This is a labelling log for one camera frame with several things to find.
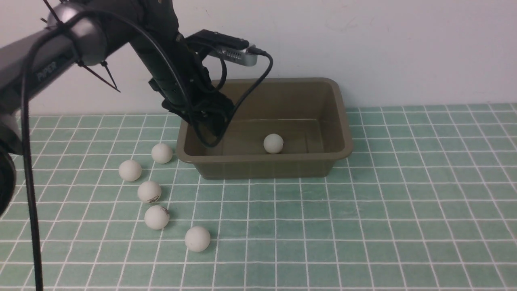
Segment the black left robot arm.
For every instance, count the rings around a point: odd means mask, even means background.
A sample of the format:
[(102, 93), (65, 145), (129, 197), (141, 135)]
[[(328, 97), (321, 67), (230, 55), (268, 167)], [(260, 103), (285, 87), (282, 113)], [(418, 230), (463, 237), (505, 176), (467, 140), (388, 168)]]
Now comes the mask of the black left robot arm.
[(28, 72), (26, 96), (32, 99), (73, 64), (101, 64), (125, 44), (131, 44), (152, 76), (149, 82), (163, 96), (162, 107), (193, 127), (204, 127), (221, 138), (234, 104), (220, 92), (224, 81), (212, 85), (203, 59), (215, 44), (196, 42), (179, 33), (170, 0), (63, 0), (54, 7), (47, 26), (1, 48), (1, 211), (15, 191), (16, 173), (11, 154), (22, 154), (22, 138), (15, 121), (21, 107), (22, 66), (33, 44), (68, 25), (39, 49)]

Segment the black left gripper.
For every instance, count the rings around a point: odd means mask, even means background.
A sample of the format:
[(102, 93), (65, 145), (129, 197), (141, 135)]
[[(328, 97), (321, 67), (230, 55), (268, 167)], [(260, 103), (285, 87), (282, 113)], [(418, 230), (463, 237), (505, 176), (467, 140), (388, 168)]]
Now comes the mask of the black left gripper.
[(189, 115), (186, 105), (176, 105), (172, 103), (168, 96), (177, 97), (182, 101), (181, 93), (178, 89), (161, 90), (163, 101), (161, 106), (167, 111), (175, 114), (186, 121), (189, 125), (194, 123), (205, 127), (215, 137), (222, 137), (229, 124), (235, 105), (231, 99), (219, 91), (202, 96), (197, 103), (192, 103), (192, 116)]

